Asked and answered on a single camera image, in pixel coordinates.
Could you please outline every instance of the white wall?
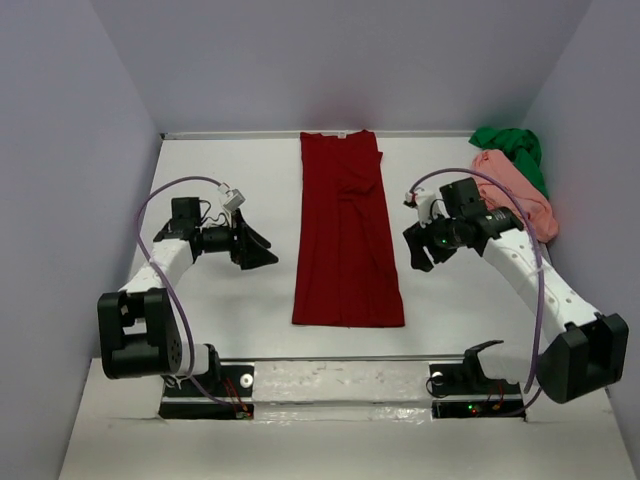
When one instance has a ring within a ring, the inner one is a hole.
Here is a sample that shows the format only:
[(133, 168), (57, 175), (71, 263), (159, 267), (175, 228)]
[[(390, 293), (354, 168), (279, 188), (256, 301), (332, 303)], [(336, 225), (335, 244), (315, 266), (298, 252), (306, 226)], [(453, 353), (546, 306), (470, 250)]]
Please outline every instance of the white wall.
[(0, 2), (0, 65), (0, 478), (53, 479), (158, 135), (87, 0)]
[(519, 123), (590, 0), (92, 0), (163, 132)]
[(640, 472), (640, 3), (594, 0), (524, 125), (539, 133), (558, 270), (631, 338), (613, 404)]

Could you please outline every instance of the crumpled fabric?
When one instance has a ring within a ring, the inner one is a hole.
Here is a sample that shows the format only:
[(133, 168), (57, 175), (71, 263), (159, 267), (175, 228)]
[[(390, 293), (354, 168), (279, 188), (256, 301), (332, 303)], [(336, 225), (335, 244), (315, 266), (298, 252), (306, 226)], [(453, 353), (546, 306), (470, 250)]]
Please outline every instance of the crumpled fabric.
[[(485, 150), (471, 164), (471, 169), (485, 173), (500, 182), (522, 205), (527, 218), (536, 230), (540, 242), (548, 242), (558, 235), (558, 222), (549, 201), (522, 175), (500, 150)], [(484, 178), (474, 177), (480, 196), (489, 209), (508, 207), (522, 221), (509, 197)]]
[(501, 150), (520, 173), (544, 195), (544, 198), (549, 198), (544, 176), (540, 170), (542, 149), (538, 137), (531, 130), (519, 128), (497, 130), (481, 127), (471, 136), (469, 143), (483, 150)]

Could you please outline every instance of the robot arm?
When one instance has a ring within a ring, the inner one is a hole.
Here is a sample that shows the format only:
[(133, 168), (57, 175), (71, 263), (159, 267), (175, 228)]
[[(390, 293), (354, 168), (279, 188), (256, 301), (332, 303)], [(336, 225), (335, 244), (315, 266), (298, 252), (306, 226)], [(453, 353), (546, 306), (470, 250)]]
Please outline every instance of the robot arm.
[[(407, 196), (405, 203), (416, 208), (419, 217), (404, 232), (411, 266), (429, 272), (458, 248), (474, 248), (535, 313), (538, 269), (518, 218), (504, 207), (489, 211), (471, 178), (446, 185), (440, 192), (441, 201), (424, 191)], [(628, 327), (619, 315), (605, 316), (582, 299), (544, 260), (542, 268), (542, 331), (549, 347), (538, 357), (536, 377), (552, 400), (565, 403), (621, 378)], [(483, 383), (498, 378), (525, 381), (528, 363), (522, 352), (496, 340), (467, 350), (464, 366), (469, 381)]]
[[(221, 187), (226, 225), (203, 225), (200, 199), (174, 198), (171, 219), (154, 238), (151, 261), (175, 286), (182, 275), (205, 253), (229, 252), (241, 270), (278, 262), (271, 244), (242, 217), (244, 197)], [(118, 292), (105, 293), (98, 301), (102, 366), (107, 377), (187, 373), (183, 339), (176, 324), (169, 293), (146, 262)], [(219, 375), (220, 363), (211, 345), (194, 345), (192, 375)]]

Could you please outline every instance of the white table surface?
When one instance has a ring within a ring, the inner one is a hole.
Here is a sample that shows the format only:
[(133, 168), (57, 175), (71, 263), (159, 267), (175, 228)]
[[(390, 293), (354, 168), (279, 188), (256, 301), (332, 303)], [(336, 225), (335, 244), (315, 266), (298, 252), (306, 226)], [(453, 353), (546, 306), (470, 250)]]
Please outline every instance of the white table surface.
[[(459, 354), (488, 339), (529, 346), (533, 315), (506, 281), (478, 255), (461, 249), (429, 274), (412, 270), (402, 232), (415, 211), (404, 194), (432, 170), (471, 164), (478, 150), (467, 137), (379, 138), (382, 174), (406, 326), (347, 329), (291, 324), (300, 235), (301, 163), (297, 138), (165, 141), (153, 181), (157, 188), (186, 175), (213, 176), (247, 198), (245, 219), (273, 244), (280, 263), (241, 272), (227, 254), (198, 258), (178, 294), (199, 343), (223, 358), (350, 357)], [(432, 180), (433, 189), (460, 178)], [(151, 241), (170, 217), (170, 199), (200, 196), (218, 205), (210, 184), (189, 182), (148, 207), (143, 237)], [(142, 263), (137, 252), (134, 269)]]
[[(406, 311), (407, 326), (400, 329), (291, 325), (300, 229), (298, 140), (164, 142), (154, 188), (184, 175), (211, 175), (240, 188), (247, 221), (280, 256), (278, 265), (252, 272), (240, 272), (225, 254), (198, 259), (178, 287), (197, 342), (214, 343), (227, 358), (433, 355), (460, 353), (489, 338), (530, 342), (532, 314), (475, 253), (460, 251), (428, 275), (409, 267), (401, 233), (416, 217), (402, 206), (405, 190), (433, 169), (468, 166), (475, 148), (466, 138), (382, 138), (379, 147)], [(175, 187), (149, 207), (145, 238), (168, 219), (171, 197), (194, 195), (216, 199), (205, 184)], [(137, 255), (133, 268), (140, 264)], [(568, 405), (542, 396), (526, 423), (431, 421), (428, 415), (371, 421), (350, 412), (329, 412), (324, 421), (260, 421), (257, 415), (252, 422), (229, 422), (159, 419), (161, 388), (159, 378), (107, 380), (94, 360), (60, 478), (635, 478), (604, 391)]]
[(60, 479), (635, 478), (602, 390), (567, 405), (543, 396), (525, 423), (162, 420), (161, 389), (107, 380), (94, 360)]

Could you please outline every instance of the red cloth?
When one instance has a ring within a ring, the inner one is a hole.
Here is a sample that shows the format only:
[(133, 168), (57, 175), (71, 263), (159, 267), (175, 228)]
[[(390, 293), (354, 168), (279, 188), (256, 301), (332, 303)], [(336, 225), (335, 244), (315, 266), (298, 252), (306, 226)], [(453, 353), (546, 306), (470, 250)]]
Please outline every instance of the red cloth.
[(293, 323), (404, 326), (375, 135), (301, 133), (300, 141), (302, 231)]

